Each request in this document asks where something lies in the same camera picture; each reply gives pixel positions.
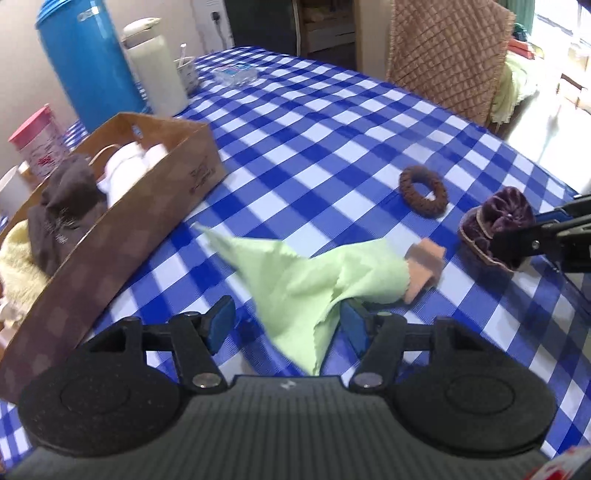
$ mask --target brown ring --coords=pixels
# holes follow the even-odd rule
[[[413,183],[422,183],[431,188],[435,200],[429,200],[415,189]],[[411,210],[428,218],[442,215],[447,207],[447,190],[445,185],[434,172],[427,167],[417,165],[407,167],[400,174],[400,193]]]

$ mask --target pink jar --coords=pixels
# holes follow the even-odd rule
[[[49,105],[31,115],[8,141],[17,148],[39,181],[70,154]]]

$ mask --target yellow towel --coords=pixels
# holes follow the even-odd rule
[[[4,297],[25,316],[49,281],[33,263],[26,220],[8,232],[0,247],[0,277]]]

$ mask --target light green cloth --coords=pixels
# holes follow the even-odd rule
[[[304,258],[279,240],[236,238],[195,227],[237,270],[271,342],[310,375],[318,375],[339,322],[338,302],[391,303],[404,295],[410,281],[406,260],[384,239]]]
[[[499,88],[492,100],[491,120],[499,125],[508,123],[515,107],[538,89],[539,78],[539,62],[508,51]]]

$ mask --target blue lid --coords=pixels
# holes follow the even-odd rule
[[[39,28],[39,24],[49,17],[58,8],[63,7],[65,4],[70,3],[72,0],[45,0],[39,13],[37,14],[37,21],[35,27]]]

